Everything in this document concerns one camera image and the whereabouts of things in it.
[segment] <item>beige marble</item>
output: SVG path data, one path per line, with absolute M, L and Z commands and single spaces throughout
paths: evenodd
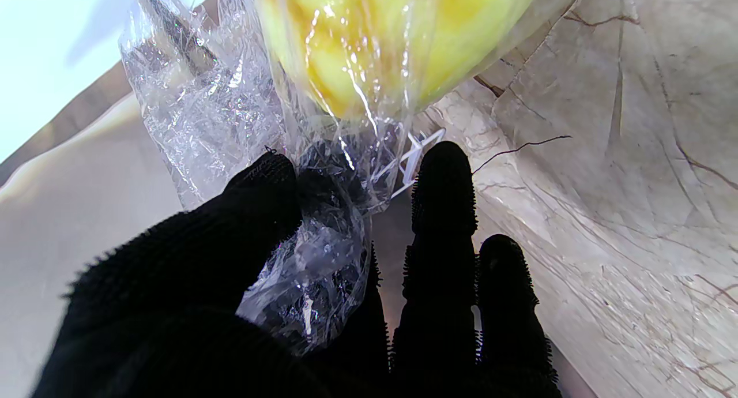
M 546 331 L 603 398 L 738 396 L 736 1 L 577 0 L 499 98 L 470 81 L 429 109 L 472 168 L 573 136 L 475 186 L 482 233 L 519 240 Z

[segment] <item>yellow fruit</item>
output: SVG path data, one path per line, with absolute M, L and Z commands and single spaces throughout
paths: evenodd
M 272 59 L 322 109 L 354 119 L 439 98 L 495 48 L 531 1 L 256 4 Z

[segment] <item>glove finger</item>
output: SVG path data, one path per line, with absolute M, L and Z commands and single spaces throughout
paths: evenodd
M 469 375 L 476 361 L 475 198 L 469 161 L 445 141 L 424 157 L 413 191 L 413 232 L 403 308 L 393 344 L 393 376 Z
M 238 277 L 253 283 L 272 251 L 302 222 L 292 162 L 281 154 L 264 154 L 196 212 L 240 229 L 232 250 L 248 258 L 248 270 Z
M 501 382 L 556 396 L 551 344 L 535 314 L 538 298 L 520 246 L 505 235 L 487 238 L 479 254 L 481 364 Z

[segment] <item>clear plastic bag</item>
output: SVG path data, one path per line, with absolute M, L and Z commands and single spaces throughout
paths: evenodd
M 304 223 L 238 314 L 303 354 L 361 303 L 370 216 L 392 195 L 409 117 L 532 0 L 219 0 L 219 27 L 177 0 L 137 1 L 122 61 L 183 206 L 265 147 L 295 161 Z

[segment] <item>gloved hand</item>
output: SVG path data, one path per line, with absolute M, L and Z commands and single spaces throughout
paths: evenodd
M 287 157 L 269 152 L 221 195 L 91 266 L 73 285 L 34 396 L 559 395 L 522 251 L 495 235 L 475 257 L 471 170 L 448 142 L 427 153 L 413 193 L 408 303 L 391 350 L 373 252 L 364 302 L 325 349 L 294 358 L 235 316 L 300 225 L 300 182 Z

